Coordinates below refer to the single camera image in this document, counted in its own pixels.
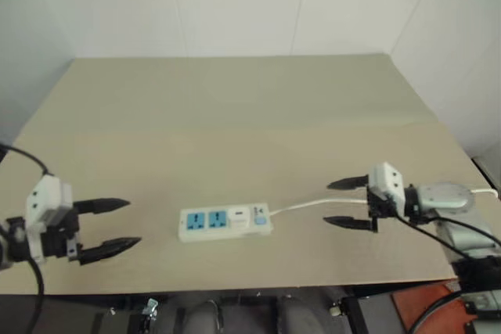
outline power cord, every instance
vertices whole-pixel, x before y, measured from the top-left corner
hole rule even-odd
[[[20,154],[21,156],[25,156],[26,158],[29,158],[30,160],[34,161],[38,166],[40,166],[41,173],[43,175],[51,174],[47,166],[33,154],[25,152],[24,150],[18,149],[14,146],[2,144],[1,142],[0,142],[0,149],[10,150],[12,152]]]
[[[278,209],[272,211],[269,215],[276,215],[282,213],[283,211],[302,209],[303,207],[313,207],[315,205],[321,205],[323,203],[361,203],[367,205],[366,199],[349,199],[349,198],[332,198],[332,199],[316,199],[315,201],[309,201],[307,203],[299,203],[298,205],[293,205],[291,207],[284,207],[283,209]]]
[[[20,155],[25,156],[30,160],[33,160],[38,166],[40,166],[41,171],[44,175],[50,174],[50,171],[47,168],[47,166],[36,156],[28,152],[25,152],[24,150],[15,148],[14,146],[8,146],[2,143],[0,143],[0,149],[11,150],[15,153],[19,153]],[[2,226],[0,226],[0,236],[7,242],[7,244],[11,244],[12,242],[15,241],[14,239],[11,238],[9,233]],[[44,285],[44,279],[41,275],[40,267],[38,266],[36,261],[32,257],[29,257],[27,259],[27,262],[30,265],[31,270],[33,271],[38,287],[37,297],[34,305],[34,311],[33,314],[31,315],[30,321],[28,322],[28,326],[25,332],[26,334],[31,334],[34,330],[34,327],[37,325],[38,319],[40,318],[41,308],[44,302],[45,285]]]
[[[480,189],[471,189],[472,193],[490,193],[494,195],[497,199],[499,198],[499,193],[495,189],[492,188],[480,188]]]
[[[457,253],[459,254],[461,257],[463,258],[466,258],[467,260],[471,260],[472,257],[466,253],[464,253],[462,250],[458,250],[455,246],[451,246],[448,242],[446,242],[445,240],[442,240],[440,239],[439,237],[431,234],[430,232],[426,231],[426,230],[423,230],[422,228],[419,228],[417,226],[415,226],[414,224],[411,224],[409,223],[408,221],[406,221],[404,218],[400,217],[400,215],[398,215],[398,213],[395,211],[395,218],[397,218],[397,220],[399,220],[400,222],[402,222],[403,224],[405,224],[406,226],[412,228],[413,230],[416,230],[420,233],[422,233],[423,235],[426,235],[428,236],[429,238],[432,238],[435,242],[439,242],[441,243],[445,248],[451,250],[452,252],[454,253]]]
[[[414,321],[413,325],[410,327],[408,334],[416,334],[417,329],[430,317],[433,313],[438,311],[440,308],[445,305],[453,302],[457,298],[461,297],[461,291],[456,291],[454,293],[450,293],[449,295],[443,296],[440,299],[436,300],[422,313],[421,316],[417,320]]]

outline table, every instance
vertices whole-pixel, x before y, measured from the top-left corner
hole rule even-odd
[[[72,184],[74,199],[131,206],[81,217],[86,247],[142,236],[131,250],[80,267],[43,265],[49,294],[147,293],[408,282],[451,278],[440,246],[388,219],[380,234],[326,224],[365,217],[360,205],[278,214],[271,236],[184,244],[183,208],[267,202],[272,210],[325,196],[338,178],[388,160],[405,182],[487,183],[388,56],[76,59],[16,145]],[[24,213],[40,171],[8,155],[0,214]],[[349,192],[360,197],[362,192]],[[501,209],[479,195],[495,233]],[[33,293],[26,264],[0,293]]]

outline switch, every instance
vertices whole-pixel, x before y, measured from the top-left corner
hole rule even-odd
[[[247,228],[251,223],[249,207],[231,207],[228,209],[228,222],[231,228]]]
[[[254,223],[257,224],[257,225],[266,224],[266,218],[265,217],[256,217],[254,219]]]

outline orange object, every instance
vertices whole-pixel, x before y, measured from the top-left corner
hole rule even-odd
[[[437,299],[450,294],[444,284],[433,284],[416,287],[392,294],[405,330],[409,330],[414,321]],[[435,311],[417,329],[417,334],[464,334],[464,324],[474,320],[477,316],[467,314],[461,299]]]

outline power strip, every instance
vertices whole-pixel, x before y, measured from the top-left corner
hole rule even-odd
[[[203,242],[270,235],[272,230],[268,204],[250,203],[181,210],[178,234],[182,242]]]

